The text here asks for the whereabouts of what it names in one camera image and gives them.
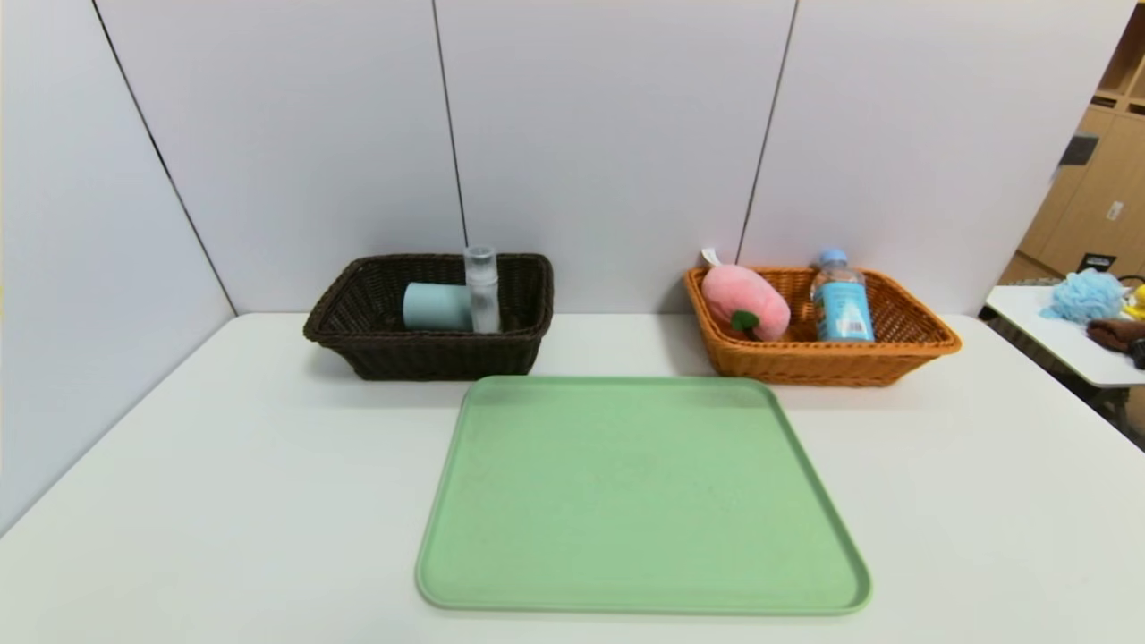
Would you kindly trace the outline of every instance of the stuffed peach toy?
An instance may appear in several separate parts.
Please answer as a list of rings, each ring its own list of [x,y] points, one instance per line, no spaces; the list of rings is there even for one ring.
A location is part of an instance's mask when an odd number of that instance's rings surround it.
[[[716,323],[733,337],[774,341],[791,322],[791,307],[758,273],[742,266],[713,266],[700,285]]]

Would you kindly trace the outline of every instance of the brown towel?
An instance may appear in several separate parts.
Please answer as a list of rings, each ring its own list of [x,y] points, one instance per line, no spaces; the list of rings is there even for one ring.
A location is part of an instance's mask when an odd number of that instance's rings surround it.
[[[1145,322],[1132,320],[1093,320],[1085,330],[1095,343],[1121,353],[1129,353],[1134,340],[1145,338]]]

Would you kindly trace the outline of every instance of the bath sponge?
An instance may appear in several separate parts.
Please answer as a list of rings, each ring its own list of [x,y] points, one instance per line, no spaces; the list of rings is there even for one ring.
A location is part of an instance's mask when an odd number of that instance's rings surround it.
[[[1071,273],[1053,286],[1050,306],[1042,309],[1042,317],[1060,317],[1079,324],[1103,317],[1116,317],[1121,311],[1124,289],[1116,277],[1087,268]]]

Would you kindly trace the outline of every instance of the plastic tray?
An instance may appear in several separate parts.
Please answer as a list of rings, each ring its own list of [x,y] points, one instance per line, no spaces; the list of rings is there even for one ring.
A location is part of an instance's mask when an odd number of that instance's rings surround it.
[[[444,608],[838,614],[870,578],[764,385],[491,377],[418,558]]]

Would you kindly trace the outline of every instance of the water bottle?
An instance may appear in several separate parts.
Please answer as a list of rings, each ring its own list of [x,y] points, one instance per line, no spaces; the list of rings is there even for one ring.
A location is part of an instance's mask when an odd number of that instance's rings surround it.
[[[473,332],[499,333],[500,308],[497,298],[497,251],[491,246],[465,249],[465,283],[469,286],[469,313]]]
[[[867,280],[847,266],[847,254],[838,249],[819,257],[819,275],[811,284],[819,340],[823,343],[872,343],[875,327],[867,304]]]

